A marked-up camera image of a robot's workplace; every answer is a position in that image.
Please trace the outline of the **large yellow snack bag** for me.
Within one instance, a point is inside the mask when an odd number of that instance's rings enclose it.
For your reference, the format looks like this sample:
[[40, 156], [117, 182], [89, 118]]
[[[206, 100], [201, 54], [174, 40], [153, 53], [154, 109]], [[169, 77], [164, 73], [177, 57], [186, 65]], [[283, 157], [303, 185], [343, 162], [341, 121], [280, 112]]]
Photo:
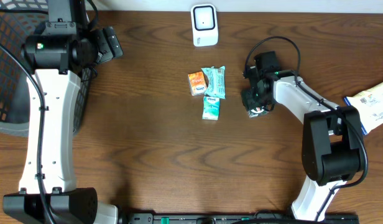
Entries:
[[343, 100], [359, 111], [363, 135], [383, 124], [383, 82]]

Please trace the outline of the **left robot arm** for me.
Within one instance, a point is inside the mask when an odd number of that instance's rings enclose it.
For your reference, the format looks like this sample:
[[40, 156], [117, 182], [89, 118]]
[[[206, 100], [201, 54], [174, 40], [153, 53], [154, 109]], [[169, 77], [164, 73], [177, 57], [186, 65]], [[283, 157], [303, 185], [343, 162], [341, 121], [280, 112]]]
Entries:
[[73, 168], [73, 124], [83, 70], [122, 56], [112, 27], [96, 28], [86, 1], [49, 1], [44, 30], [26, 38], [20, 68], [29, 87], [27, 156], [19, 190], [3, 197], [21, 223], [126, 222], [117, 205], [79, 188]]

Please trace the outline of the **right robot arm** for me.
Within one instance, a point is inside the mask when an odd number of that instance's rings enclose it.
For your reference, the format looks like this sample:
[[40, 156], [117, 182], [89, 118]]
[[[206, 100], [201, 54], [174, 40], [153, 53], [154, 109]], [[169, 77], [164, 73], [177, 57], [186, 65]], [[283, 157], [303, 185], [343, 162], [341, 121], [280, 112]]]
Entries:
[[258, 54], [243, 73], [251, 87], [241, 92], [250, 117], [269, 113], [280, 104], [303, 125], [303, 187], [290, 209], [297, 220], [325, 220], [338, 190], [367, 172], [360, 117], [353, 106], [339, 106], [312, 90], [295, 70], [281, 68], [274, 51]]

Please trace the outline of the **small orange carton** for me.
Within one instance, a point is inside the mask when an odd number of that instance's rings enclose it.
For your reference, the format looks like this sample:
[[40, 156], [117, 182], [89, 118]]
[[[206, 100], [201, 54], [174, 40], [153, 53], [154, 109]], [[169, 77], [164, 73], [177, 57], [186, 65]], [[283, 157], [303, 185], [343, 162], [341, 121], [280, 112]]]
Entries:
[[207, 90], [205, 75], [203, 72], [188, 74], [188, 81], [192, 96], [202, 95]]

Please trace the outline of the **teal snack packet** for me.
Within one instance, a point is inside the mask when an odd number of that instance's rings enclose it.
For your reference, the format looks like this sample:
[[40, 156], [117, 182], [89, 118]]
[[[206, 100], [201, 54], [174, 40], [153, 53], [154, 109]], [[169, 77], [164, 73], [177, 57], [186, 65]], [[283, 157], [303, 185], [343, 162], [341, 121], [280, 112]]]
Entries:
[[201, 69], [208, 79], [208, 87], [205, 91], [206, 96], [217, 97], [221, 99], [226, 98], [225, 89], [225, 70], [226, 67], [222, 66], [219, 68], [206, 67]]

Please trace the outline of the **light blue tissue pack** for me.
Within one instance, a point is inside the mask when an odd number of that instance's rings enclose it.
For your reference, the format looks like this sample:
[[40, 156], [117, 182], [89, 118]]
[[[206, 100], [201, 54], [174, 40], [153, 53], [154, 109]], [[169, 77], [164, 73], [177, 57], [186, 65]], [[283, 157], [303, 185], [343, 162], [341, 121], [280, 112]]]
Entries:
[[203, 114], [202, 119], [215, 120], [219, 118], [220, 99], [212, 96], [203, 98]]

